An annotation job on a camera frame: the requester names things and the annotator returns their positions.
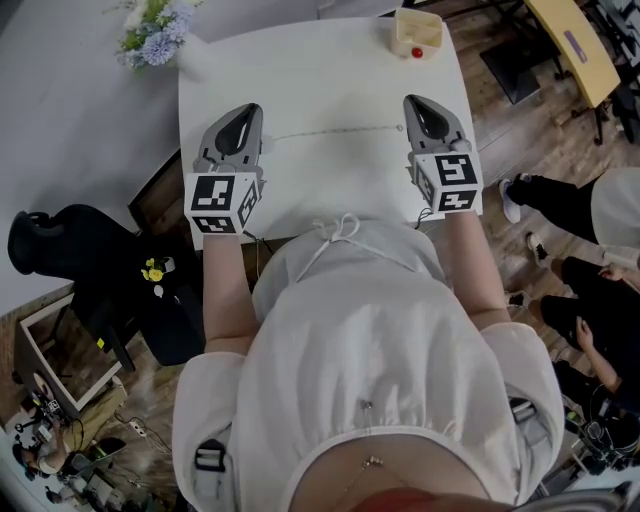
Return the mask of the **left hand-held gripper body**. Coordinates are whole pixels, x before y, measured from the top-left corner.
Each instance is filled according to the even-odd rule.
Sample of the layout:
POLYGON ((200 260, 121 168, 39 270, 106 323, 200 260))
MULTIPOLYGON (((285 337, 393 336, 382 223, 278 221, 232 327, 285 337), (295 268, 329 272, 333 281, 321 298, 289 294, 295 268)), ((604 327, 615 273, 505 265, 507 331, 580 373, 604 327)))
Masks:
POLYGON ((257 153, 224 155, 204 148, 185 176, 184 214, 203 235, 241 235, 262 198, 257 153))

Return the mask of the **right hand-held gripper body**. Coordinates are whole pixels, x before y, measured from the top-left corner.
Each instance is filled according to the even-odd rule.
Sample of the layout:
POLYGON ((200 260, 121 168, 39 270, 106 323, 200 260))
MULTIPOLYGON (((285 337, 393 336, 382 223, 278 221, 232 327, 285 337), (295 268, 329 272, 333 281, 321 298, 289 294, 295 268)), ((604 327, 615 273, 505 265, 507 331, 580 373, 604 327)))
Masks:
POLYGON ((432 213, 483 212, 483 173, 471 142, 458 138, 437 149, 410 154, 412 182, 432 213))

